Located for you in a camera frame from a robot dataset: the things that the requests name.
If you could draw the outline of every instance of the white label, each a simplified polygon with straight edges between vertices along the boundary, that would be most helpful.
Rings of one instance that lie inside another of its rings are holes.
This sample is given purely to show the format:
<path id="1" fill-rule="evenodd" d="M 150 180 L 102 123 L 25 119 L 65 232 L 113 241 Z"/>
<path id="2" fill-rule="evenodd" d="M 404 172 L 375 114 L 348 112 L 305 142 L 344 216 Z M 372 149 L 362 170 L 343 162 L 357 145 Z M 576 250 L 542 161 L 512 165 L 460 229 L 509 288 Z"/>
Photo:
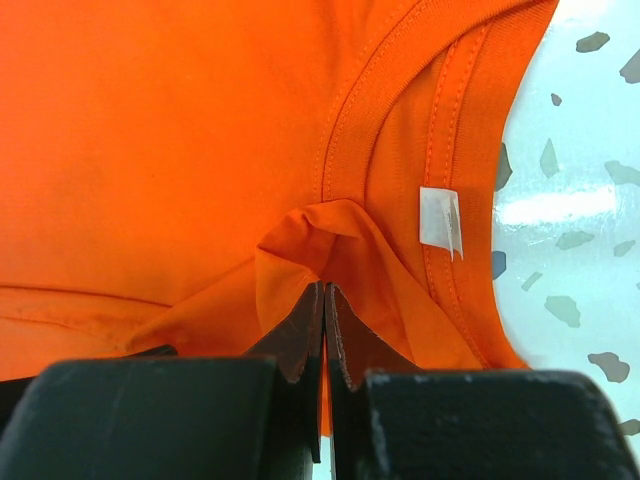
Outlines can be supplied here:
<path id="1" fill-rule="evenodd" d="M 420 243 L 462 253 L 458 193 L 442 188 L 420 187 Z"/>

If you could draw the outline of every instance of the orange t-shirt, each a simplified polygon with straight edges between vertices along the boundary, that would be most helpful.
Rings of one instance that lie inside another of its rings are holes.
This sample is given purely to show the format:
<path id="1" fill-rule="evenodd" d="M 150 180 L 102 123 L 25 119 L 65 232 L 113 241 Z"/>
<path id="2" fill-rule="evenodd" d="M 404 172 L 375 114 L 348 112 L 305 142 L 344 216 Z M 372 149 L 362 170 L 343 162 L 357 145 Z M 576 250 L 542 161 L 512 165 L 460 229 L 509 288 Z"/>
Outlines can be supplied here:
<path id="1" fill-rule="evenodd" d="M 556 0 L 0 6 L 0 379 L 239 354 L 307 283 L 422 367 L 518 367 L 493 299 L 500 139 Z M 464 260 L 418 241 L 458 192 Z"/>

